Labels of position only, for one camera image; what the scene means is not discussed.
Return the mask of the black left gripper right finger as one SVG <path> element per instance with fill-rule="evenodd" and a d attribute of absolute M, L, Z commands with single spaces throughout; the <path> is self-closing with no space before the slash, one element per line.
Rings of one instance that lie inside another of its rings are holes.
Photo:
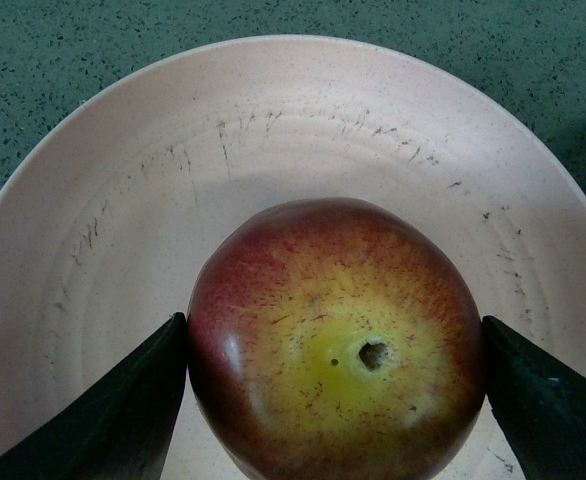
<path fill-rule="evenodd" d="M 527 479 L 586 479 L 586 378 L 493 316 L 482 320 L 492 413 Z"/>

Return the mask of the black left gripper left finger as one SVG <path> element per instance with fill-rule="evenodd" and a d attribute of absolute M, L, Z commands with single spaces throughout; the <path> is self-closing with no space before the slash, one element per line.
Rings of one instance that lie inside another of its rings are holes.
<path fill-rule="evenodd" d="M 0 479 L 158 479 L 183 399 L 174 314 L 67 408 L 0 456 Z"/>

